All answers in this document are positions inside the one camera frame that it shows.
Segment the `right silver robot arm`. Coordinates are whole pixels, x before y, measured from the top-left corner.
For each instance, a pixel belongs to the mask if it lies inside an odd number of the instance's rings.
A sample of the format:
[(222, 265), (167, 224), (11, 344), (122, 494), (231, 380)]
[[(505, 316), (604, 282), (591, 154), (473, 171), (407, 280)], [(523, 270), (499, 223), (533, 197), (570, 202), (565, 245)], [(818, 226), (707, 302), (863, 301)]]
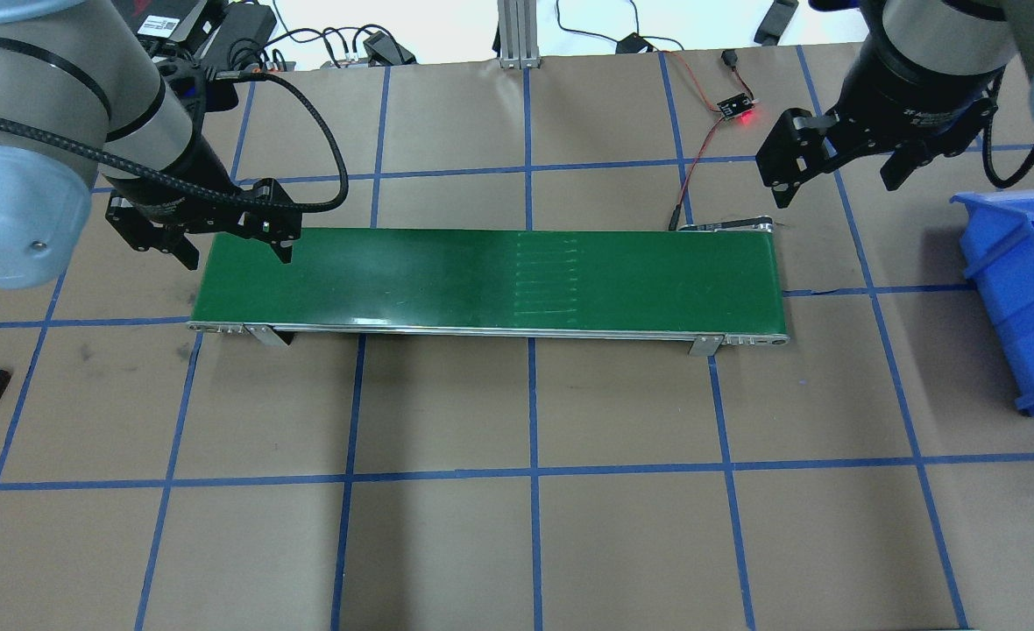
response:
[(805, 182), (886, 154), (879, 174), (898, 190), (938, 156), (961, 155), (991, 125), (991, 92), (1021, 57), (1032, 83), (1034, 1), (860, 1), (868, 35), (821, 116), (790, 108), (754, 156), (778, 208)]

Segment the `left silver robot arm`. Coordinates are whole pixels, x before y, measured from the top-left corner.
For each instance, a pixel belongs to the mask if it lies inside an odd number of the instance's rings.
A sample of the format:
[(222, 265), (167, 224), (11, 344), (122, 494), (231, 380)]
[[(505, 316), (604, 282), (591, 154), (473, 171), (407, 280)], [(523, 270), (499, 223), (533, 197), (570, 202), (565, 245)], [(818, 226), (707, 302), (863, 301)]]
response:
[(193, 233), (288, 262), (299, 210), (273, 181), (244, 190), (112, 1), (0, 1), (0, 290), (65, 271), (99, 179), (136, 252), (197, 267)]

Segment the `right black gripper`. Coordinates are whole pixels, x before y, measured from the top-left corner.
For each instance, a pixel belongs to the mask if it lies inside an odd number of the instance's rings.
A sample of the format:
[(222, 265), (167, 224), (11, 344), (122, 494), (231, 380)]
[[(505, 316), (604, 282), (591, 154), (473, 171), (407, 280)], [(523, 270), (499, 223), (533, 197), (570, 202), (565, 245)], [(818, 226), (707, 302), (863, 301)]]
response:
[(850, 74), (837, 104), (818, 115), (788, 108), (754, 156), (761, 183), (786, 209), (813, 177), (886, 155), (882, 184), (898, 189), (936, 159), (968, 151), (997, 109), (996, 76)]

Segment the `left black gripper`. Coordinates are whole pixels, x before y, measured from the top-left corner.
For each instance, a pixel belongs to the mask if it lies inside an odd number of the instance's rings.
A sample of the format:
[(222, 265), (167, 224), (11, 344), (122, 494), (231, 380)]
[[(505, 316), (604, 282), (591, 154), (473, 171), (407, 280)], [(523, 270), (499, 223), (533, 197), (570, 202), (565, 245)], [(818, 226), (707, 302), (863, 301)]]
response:
[(254, 210), (188, 196), (152, 208), (114, 193), (105, 219), (131, 247), (159, 248), (189, 271), (197, 269), (200, 252), (186, 233), (230, 233), (257, 240), (269, 244), (273, 254), (287, 265), (303, 230), (303, 215), (298, 211)]

